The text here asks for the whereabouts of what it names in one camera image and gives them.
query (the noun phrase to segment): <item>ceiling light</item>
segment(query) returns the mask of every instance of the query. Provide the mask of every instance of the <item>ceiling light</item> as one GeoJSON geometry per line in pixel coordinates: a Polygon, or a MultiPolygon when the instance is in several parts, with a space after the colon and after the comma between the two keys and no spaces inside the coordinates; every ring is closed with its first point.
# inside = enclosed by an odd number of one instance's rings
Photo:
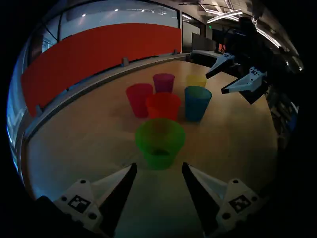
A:
{"type": "MultiPolygon", "coordinates": [[[[218,16],[220,16],[220,15],[223,15],[224,13],[222,13],[222,12],[218,12],[218,11],[214,11],[214,10],[209,10],[209,9],[206,9],[206,12],[208,12],[208,13],[212,13],[212,14],[215,14],[215,15],[218,15],[218,16]]],[[[233,20],[233,21],[239,21],[239,18],[237,18],[237,17],[232,17],[232,16],[230,16],[230,17],[226,17],[227,19],[230,19],[230,20],[233,20]]]]}
{"type": "Polygon", "coordinates": [[[206,9],[203,5],[200,4],[200,6],[201,6],[205,11],[207,11],[207,9],[206,9]]]}
{"type": "Polygon", "coordinates": [[[226,18],[226,17],[232,17],[232,16],[240,15],[240,14],[243,14],[243,12],[241,11],[241,9],[235,10],[235,11],[232,11],[232,12],[227,12],[227,13],[224,13],[224,14],[222,14],[222,15],[219,15],[219,16],[217,16],[217,17],[214,17],[214,18],[208,20],[207,23],[211,23],[211,22],[214,22],[214,21],[217,21],[217,20],[226,18]]]}
{"type": "Polygon", "coordinates": [[[191,20],[191,18],[189,16],[186,16],[185,14],[182,14],[182,16],[187,18],[187,19],[189,19],[189,20],[191,20]]]}
{"type": "Polygon", "coordinates": [[[270,37],[268,34],[266,34],[264,31],[258,29],[257,27],[255,27],[255,28],[256,28],[257,32],[259,32],[262,36],[264,36],[269,41],[271,41],[277,48],[281,47],[281,44],[278,43],[278,41],[276,41],[274,38],[270,37]]]}

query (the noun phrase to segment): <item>ceiling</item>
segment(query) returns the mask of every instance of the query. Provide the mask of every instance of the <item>ceiling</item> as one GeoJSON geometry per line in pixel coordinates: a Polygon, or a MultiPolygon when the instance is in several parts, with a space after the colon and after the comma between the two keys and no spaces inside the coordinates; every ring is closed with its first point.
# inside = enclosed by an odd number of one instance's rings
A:
{"type": "MultiPolygon", "coordinates": [[[[190,4],[193,8],[196,8],[202,18],[207,21],[216,15],[212,13],[206,13],[203,5],[208,10],[214,10],[218,12],[230,12],[230,8],[233,10],[241,9],[244,13],[243,16],[250,16],[258,18],[257,27],[263,30],[265,33],[277,40],[286,51],[290,51],[294,55],[298,55],[298,52],[292,44],[289,36],[287,35],[283,26],[274,17],[274,15],[262,4],[260,0],[173,0],[178,4],[190,4]]],[[[236,25],[236,22],[221,19],[217,21],[223,25],[236,25]]]]}

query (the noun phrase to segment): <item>pink cup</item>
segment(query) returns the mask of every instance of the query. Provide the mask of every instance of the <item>pink cup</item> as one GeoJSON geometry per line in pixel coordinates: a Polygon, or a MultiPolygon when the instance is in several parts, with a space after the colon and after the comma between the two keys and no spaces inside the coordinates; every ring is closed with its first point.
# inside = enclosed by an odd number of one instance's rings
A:
{"type": "Polygon", "coordinates": [[[153,76],[156,92],[172,92],[175,76],[170,73],[159,73],[153,76]]]}

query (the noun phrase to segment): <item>wooden table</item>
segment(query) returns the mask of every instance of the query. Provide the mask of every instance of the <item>wooden table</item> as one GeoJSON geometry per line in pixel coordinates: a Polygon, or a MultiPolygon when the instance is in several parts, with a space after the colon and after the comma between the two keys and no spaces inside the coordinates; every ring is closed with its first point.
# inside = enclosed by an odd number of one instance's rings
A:
{"type": "Polygon", "coordinates": [[[136,162],[137,176],[116,237],[201,236],[182,162],[223,181],[238,177],[259,191],[273,179],[277,151],[266,99],[250,105],[239,93],[222,95],[220,89],[235,79],[225,73],[207,80],[213,96],[202,121],[185,121],[185,77],[208,70],[184,61],[162,63],[107,83],[63,108],[27,147],[28,180],[35,196],[54,200],[80,178],[99,180],[136,162]],[[165,171],[150,170],[135,145],[134,133],[145,120],[134,117],[125,95],[134,83],[153,83],[156,73],[175,75],[174,93],[182,99],[178,121],[186,132],[175,164],[165,171]]]}

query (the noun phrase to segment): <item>orange panel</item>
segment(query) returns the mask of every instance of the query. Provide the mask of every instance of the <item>orange panel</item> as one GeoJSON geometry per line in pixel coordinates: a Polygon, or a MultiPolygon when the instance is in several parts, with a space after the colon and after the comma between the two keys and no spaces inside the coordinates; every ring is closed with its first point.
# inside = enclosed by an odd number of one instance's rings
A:
{"type": "Polygon", "coordinates": [[[127,23],[97,27],[67,37],[41,54],[22,74],[25,102],[32,116],[66,88],[122,63],[181,51],[181,30],[127,23]]]}

